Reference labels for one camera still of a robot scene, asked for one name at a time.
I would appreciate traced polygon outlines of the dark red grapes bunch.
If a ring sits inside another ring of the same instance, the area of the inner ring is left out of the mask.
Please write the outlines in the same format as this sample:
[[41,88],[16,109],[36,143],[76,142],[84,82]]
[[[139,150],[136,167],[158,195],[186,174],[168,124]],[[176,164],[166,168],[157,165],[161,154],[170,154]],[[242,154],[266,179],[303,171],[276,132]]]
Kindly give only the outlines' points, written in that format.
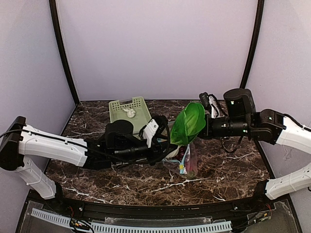
[[177,160],[182,161],[184,154],[186,152],[186,149],[187,149],[187,147],[185,147],[185,146],[182,146],[179,148],[178,154],[176,155]]

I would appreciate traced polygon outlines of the green bok choy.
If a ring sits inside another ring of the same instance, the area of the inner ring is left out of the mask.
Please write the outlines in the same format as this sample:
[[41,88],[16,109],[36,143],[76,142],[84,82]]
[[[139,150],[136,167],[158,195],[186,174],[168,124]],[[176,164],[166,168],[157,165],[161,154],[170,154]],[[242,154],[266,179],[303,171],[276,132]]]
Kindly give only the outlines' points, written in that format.
[[171,144],[187,146],[206,126],[205,109],[202,104],[191,102],[177,116],[171,130]]

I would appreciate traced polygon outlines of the clear zip top bag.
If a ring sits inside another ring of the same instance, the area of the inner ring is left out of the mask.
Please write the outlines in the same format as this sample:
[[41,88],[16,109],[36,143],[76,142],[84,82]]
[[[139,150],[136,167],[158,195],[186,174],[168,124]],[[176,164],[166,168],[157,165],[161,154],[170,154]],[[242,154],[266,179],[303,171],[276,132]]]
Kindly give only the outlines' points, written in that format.
[[182,146],[178,146],[176,150],[167,155],[162,160],[162,163],[169,171],[176,173],[185,179],[192,180],[198,174],[198,158],[195,145],[191,142],[185,146],[187,149],[182,161],[177,160],[176,157],[180,147]]

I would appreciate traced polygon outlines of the white garlic bulb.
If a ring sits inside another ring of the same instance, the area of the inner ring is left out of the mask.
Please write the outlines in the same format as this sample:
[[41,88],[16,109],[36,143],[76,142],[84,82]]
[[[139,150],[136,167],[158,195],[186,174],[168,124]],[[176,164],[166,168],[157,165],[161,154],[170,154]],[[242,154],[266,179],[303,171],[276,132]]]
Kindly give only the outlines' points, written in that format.
[[126,112],[128,118],[134,118],[136,115],[136,111],[133,108],[125,107],[123,111]]

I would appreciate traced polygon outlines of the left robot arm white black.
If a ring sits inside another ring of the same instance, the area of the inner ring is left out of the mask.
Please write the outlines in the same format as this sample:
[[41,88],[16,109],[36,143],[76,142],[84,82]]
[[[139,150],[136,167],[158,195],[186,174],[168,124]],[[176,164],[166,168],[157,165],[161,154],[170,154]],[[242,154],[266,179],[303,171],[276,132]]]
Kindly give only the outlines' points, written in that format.
[[40,131],[18,116],[1,134],[0,167],[19,174],[24,182],[45,200],[60,199],[62,187],[44,175],[32,161],[39,156],[90,170],[110,168],[112,164],[149,164],[162,161],[178,146],[170,139],[164,116],[152,118],[134,135],[134,125],[124,119],[108,123],[97,140],[69,138]]

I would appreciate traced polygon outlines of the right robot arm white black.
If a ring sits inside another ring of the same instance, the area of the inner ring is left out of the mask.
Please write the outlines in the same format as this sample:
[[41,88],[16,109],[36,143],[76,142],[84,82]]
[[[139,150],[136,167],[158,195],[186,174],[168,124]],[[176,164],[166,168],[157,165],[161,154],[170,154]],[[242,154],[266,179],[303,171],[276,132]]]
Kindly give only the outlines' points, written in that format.
[[[272,109],[257,112],[249,89],[231,89],[224,93],[224,100],[228,114],[216,118],[206,114],[206,125],[199,132],[199,138],[248,137],[254,141],[288,146],[305,153],[311,152],[310,128],[298,123],[292,116]],[[265,196],[275,200],[310,185],[311,166],[306,165],[280,178],[259,182],[254,196]]]

